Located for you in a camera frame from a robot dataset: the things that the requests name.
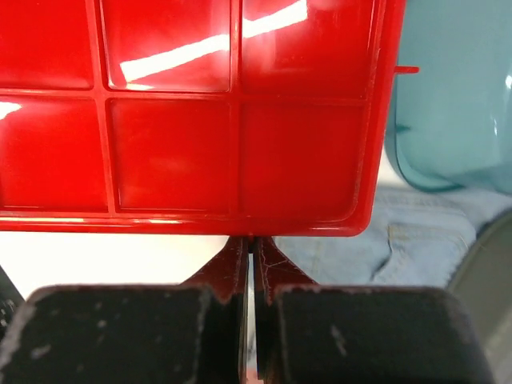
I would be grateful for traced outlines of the red plastic tray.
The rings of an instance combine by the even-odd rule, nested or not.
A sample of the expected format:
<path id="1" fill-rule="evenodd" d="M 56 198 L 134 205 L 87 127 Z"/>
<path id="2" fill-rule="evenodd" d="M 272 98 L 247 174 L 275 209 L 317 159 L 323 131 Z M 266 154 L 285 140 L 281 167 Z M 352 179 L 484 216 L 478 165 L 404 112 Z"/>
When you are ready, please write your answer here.
<path id="1" fill-rule="evenodd" d="M 353 236 L 404 1 L 4 1 L 1 228 Z"/>

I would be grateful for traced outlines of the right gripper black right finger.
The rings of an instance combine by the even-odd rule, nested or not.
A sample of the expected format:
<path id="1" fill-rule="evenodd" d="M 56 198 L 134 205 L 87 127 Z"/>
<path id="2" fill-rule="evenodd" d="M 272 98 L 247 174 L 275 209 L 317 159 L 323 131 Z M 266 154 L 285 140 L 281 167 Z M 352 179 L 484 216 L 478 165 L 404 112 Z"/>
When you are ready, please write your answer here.
<path id="1" fill-rule="evenodd" d="M 470 318 L 424 286 L 321 285 L 276 247 L 253 248 L 258 377 L 265 383 L 492 383 Z"/>

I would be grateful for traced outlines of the grey plastic basin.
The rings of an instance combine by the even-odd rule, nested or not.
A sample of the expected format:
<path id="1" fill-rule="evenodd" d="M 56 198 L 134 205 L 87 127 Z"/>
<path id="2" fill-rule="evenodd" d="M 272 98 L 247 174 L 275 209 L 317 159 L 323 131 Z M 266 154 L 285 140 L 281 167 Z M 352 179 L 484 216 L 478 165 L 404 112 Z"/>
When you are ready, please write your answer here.
<path id="1" fill-rule="evenodd" d="M 484 225 L 448 290 L 467 309 L 496 383 L 511 382 L 511 211 Z"/>

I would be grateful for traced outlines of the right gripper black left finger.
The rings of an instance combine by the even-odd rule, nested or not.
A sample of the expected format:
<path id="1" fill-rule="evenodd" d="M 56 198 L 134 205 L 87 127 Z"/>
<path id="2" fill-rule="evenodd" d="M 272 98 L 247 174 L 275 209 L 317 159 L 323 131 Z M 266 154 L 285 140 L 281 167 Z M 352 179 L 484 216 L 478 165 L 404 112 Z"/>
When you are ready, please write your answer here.
<path id="1" fill-rule="evenodd" d="M 36 290 L 1 342 L 4 383 L 244 383 L 248 241 L 169 285 Z"/>

